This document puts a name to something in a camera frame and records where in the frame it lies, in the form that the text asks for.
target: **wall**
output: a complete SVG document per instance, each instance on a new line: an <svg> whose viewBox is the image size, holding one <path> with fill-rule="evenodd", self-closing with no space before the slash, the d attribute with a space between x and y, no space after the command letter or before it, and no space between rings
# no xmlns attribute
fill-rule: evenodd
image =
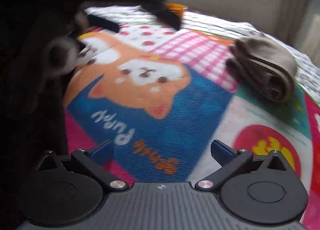
<svg viewBox="0 0 320 230"><path fill-rule="evenodd" d="M276 37L293 45L310 0L281 0Z"/></svg>
<svg viewBox="0 0 320 230"><path fill-rule="evenodd" d="M293 45L296 49L300 50L303 43L305 42L305 39L308 37L308 32L312 26L312 22L314 21L315 15L320 16L320 0L310 0L304 20L294 40Z"/></svg>
<svg viewBox="0 0 320 230"><path fill-rule="evenodd" d="M170 0L208 15L244 21L275 35L282 0Z"/></svg>

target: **folded gray cloth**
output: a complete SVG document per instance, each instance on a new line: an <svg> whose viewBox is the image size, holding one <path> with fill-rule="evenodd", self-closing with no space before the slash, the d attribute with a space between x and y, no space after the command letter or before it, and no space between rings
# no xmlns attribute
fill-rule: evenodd
<svg viewBox="0 0 320 230"><path fill-rule="evenodd" d="M236 40L230 50L235 58L227 59L226 65L232 74L247 80L271 101L290 100L297 63L286 48L264 35L255 35Z"/></svg>

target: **blurry object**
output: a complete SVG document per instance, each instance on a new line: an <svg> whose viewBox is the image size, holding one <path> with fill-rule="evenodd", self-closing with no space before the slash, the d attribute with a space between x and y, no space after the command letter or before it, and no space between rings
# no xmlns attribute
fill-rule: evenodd
<svg viewBox="0 0 320 230"><path fill-rule="evenodd" d="M230 50L235 58L226 64L232 73L271 101L289 101L298 67L286 48L262 35L237 39Z"/></svg>
<svg viewBox="0 0 320 230"><path fill-rule="evenodd" d="M175 13L179 16L180 19L183 17L183 13L188 10L187 6L181 5L181 4L175 4L175 3L166 3L166 6L170 11Z"/></svg>
<svg viewBox="0 0 320 230"><path fill-rule="evenodd" d="M39 155L47 149L68 153L62 99L84 46L77 36L91 25L118 30L108 20L87 19L85 1L145 5L180 28L179 17L163 5L165 0L1 0L0 115L5 141L0 156L0 229L20 223L15 191Z"/></svg>

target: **orange bowl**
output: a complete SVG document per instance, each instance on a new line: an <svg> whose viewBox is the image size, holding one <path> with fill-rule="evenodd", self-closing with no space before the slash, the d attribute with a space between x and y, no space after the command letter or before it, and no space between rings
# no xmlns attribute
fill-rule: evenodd
<svg viewBox="0 0 320 230"><path fill-rule="evenodd" d="M175 4L175 3L166 3L166 6L168 7L169 10L174 12L180 18L182 18L183 13L188 9L187 6L184 6L181 4Z"/></svg>

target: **red circle print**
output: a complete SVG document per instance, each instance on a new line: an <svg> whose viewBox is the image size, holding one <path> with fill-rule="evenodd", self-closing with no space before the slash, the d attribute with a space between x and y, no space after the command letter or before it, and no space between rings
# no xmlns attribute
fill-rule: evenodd
<svg viewBox="0 0 320 230"><path fill-rule="evenodd" d="M167 31L167 32L164 32L163 35L173 35L174 32L173 31Z"/></svg>
<svg viewBox="0 0 320 230"><path fill-rule="evenodd" d="M145 41L145 42L142 43L143 46L153 46L153 45L155 45L155 44L156 44L156 43L153 42L153 41Z"/></svg>
<svg viewBox="0 0 320 230"><path fill-rule="evenodd" d="M151 36L151 35L153 35L153 33L152 33L152 32L148 32L148 31L145 31L145 32L142 32L141 35L142 35L142 36Z"/></svg>
<svg viewBox="0 0 320 230"><path fill-rule="evenodd" d="M128 36L130 33L127 31L120 31L119 35Z"/></svg>
<svg viewBox="0 0 320 230"><path fill-rule="evenodd" d="M270 127L264 125L245 127L236 137L233 148L235 150L247 149L257 155L267 155L270 150L279 150L297 175L301 176L301 165L297 151L282 134Z"/></svg>

